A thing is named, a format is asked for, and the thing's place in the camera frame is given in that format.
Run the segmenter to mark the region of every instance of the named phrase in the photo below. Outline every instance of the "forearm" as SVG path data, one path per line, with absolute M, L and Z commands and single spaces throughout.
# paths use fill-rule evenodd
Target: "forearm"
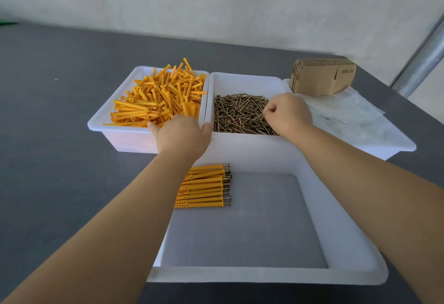
M 432 303 L 444 284 L 444 190 L 318 128 L 294 134 L 291 141 L 325 186 Z
M 135 303 L 192 164 L 185 156 L 156 156 L 5 303 Z

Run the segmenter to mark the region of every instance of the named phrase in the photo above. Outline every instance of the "folded cardboard box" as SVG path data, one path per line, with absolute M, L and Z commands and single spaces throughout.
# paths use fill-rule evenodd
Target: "folded cardboard box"
M 290 88 L 295 94 L 333 95 L 351 86 L 356 65 L 348 59 L 298 59 Z

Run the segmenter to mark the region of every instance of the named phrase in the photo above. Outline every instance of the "gray pipe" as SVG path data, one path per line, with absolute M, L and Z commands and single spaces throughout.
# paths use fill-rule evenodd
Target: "gray pipe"
M 399 74 L 392 84 L 392 89 L 404 97 L 409 97 L 442 58 L 444 58 L 444 21 L 441 21 L 419 52 Z

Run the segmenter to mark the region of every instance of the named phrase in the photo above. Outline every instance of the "plastic bag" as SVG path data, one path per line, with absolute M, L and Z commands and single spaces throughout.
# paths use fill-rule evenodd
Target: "plastic bag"
M 313 124 L 352 145 L 391 144 L 384 112 L 353 88 L 331 95 L 304 98 Z

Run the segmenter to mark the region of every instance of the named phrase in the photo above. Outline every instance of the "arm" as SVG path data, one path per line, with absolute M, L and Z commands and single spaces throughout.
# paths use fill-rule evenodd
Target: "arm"
M 14 290 L 4 304 L 136 303 L 179 186 L 211 140 L 192 117 L 150 125 L 159 154 L 105 208 Z
M 270 100 L 264 116 L 293 143 L 350 217 L 424 303 L 444 301 L 444 189 L 313 126 L 304 100 Z

